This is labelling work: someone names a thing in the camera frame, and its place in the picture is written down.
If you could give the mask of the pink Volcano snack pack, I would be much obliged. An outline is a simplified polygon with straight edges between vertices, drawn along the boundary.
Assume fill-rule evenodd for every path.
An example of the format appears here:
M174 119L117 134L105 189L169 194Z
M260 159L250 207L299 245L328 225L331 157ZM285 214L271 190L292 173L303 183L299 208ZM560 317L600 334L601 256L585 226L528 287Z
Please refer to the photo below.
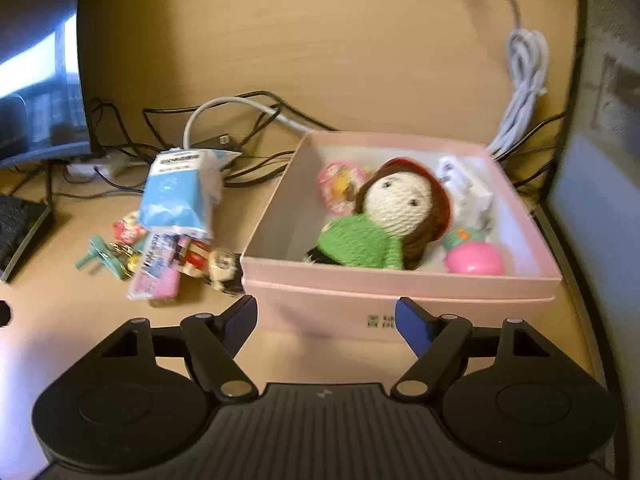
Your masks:
M151 302L174 300L178 296L180 237L151 232L145 240L137 270L128 288L130 300Z

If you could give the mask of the pink round toy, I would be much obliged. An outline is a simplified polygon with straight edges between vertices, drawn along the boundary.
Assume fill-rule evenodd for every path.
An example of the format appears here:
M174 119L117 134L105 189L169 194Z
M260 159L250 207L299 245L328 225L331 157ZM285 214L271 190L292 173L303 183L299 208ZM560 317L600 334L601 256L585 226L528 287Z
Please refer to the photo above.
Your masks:
M465 275L503 275L500 250L488 242L484 231L454 228L442 239L445 266L450 273Z

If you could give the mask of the crochet doll red hat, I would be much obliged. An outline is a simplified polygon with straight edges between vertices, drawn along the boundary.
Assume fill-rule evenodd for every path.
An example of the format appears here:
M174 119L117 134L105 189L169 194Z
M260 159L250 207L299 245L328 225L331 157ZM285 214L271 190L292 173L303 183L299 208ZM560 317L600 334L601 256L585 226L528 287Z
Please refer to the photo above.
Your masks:
M449 196L434 174L411 158L396 157L360 188L352 214L323 227L304 261L413 271L451 219Z

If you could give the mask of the teal plastic crank handle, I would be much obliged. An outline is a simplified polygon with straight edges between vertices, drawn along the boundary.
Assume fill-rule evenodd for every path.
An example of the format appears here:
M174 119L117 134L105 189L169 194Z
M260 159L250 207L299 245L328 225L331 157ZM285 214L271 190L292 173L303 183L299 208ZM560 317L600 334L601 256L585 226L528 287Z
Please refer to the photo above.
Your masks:
M96 261L109 270L115 278L125 281L131 275L128 269L131 255L132 252L128 246L117 242L107 243L102 237L95 235L89 240L86 254L75 262L74 267L80 270L90 262Z

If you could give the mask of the white charger with cable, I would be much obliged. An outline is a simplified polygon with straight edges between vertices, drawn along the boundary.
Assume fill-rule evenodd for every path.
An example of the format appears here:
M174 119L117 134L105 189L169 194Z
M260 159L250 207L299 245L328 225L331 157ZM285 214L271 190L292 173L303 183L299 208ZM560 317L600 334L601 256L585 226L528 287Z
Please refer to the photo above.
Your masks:
M450 197L452 225L489 233L495 195L465 158L442 156L436 176Z

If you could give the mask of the blue tissue packet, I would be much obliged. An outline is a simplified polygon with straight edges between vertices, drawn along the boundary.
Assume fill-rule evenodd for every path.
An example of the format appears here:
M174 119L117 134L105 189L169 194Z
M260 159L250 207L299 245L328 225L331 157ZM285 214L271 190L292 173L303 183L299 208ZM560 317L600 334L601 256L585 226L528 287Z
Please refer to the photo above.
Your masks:
M211 240L222 199L222 172L239 152L190 148L158 154L142 194L138 220L151 232Z

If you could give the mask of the pink round sticker badge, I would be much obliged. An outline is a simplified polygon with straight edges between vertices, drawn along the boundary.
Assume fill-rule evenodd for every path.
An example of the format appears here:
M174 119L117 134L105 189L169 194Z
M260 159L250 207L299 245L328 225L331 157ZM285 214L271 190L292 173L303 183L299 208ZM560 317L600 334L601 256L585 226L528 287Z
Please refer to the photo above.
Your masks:
M334 160L318 173L320 198L326 209L348 216L355 208L360 188L372 177L372 171L351 160Z

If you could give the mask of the black usb hub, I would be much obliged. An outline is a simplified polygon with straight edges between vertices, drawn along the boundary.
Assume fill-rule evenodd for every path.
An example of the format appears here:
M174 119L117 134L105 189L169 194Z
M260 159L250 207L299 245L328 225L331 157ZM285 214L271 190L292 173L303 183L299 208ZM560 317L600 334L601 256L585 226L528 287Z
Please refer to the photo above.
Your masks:
M198 141L193 144L194 148L202 150L233 150L234 141L227 133L217 134L211 138Z

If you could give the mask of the white power strip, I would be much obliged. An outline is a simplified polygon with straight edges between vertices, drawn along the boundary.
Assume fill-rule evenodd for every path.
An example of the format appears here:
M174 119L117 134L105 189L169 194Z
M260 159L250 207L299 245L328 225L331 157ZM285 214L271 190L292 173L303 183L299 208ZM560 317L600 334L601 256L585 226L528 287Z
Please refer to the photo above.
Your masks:
M121 152L111 152L100 158L73 159L66 170L73 179L90 179L102 174L107 179L114 178L128 167L129 157Z

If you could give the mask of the curved monitor right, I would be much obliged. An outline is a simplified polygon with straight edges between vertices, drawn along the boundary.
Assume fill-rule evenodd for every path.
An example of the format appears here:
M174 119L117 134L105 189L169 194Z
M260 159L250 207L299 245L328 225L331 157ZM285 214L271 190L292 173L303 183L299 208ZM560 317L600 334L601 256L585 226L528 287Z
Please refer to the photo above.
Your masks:
M575 61L538 219L620 407L618 478L639 475L639 0L578 0Z

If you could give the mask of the black keyboard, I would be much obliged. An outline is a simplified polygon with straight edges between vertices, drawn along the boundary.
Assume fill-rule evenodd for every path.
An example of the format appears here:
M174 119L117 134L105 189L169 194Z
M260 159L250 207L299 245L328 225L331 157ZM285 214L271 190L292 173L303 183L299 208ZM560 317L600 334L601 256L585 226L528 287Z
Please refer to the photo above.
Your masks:
M7 283L29 253L29 247L51 229L52 210L45 203L2 194L0 214L1 281Z

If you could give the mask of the monitor left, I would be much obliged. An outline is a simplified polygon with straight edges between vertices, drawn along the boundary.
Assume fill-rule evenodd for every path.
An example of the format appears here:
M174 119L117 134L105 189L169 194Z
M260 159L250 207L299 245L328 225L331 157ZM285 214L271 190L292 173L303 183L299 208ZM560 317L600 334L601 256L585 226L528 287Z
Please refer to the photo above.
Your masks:
M1 0L1 166L87 155L79 0Z

